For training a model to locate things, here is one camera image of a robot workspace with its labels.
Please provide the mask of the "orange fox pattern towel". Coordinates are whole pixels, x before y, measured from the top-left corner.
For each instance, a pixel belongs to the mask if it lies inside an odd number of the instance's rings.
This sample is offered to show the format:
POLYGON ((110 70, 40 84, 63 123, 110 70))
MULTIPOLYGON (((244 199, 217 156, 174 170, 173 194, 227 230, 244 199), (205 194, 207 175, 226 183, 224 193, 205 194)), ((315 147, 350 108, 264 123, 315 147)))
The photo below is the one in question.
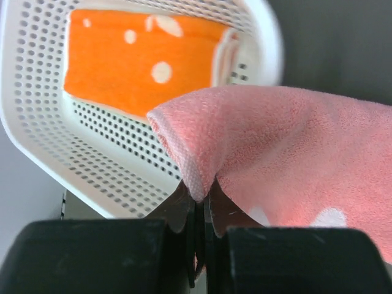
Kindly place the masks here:
POLYGON ((77 9, 69 14, 65 92, 133 116, 229 82, 238 32, 185 15, 77 9))

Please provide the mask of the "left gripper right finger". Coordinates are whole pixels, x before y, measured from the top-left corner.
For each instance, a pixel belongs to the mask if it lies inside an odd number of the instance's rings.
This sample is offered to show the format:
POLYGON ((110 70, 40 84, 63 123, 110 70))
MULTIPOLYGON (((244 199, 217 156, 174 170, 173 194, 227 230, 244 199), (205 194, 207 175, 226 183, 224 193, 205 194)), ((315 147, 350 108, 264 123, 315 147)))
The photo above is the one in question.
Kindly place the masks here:
POLYGON ((215 180, 203 201, 204 260, 207 293, 233 293, 227 229, 261 227, 222 190, 215 180))

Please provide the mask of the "pink patterned towel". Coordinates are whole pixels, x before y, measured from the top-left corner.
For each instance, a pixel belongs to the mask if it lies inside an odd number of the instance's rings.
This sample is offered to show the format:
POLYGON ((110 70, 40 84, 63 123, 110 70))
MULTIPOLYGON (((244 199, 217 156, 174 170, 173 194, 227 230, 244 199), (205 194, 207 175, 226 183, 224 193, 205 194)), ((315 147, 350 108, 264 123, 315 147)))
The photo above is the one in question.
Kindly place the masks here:
POLYGON ((195 91, 147 115, 191 197, 265 226, 349 227, 391 261, 391 107, 284 86, 195 91))

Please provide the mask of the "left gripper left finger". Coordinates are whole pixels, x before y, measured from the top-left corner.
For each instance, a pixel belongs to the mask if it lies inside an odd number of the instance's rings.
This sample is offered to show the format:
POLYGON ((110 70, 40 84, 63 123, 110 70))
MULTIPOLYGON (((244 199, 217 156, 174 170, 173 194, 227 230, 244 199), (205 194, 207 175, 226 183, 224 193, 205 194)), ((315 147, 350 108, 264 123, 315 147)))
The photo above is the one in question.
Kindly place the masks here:
POLYGON ((181 181, 175 191, 147 219, 165 221, 165 241, 162 249, 162 286, 194 288, 197 279, 196 202, 181 181))

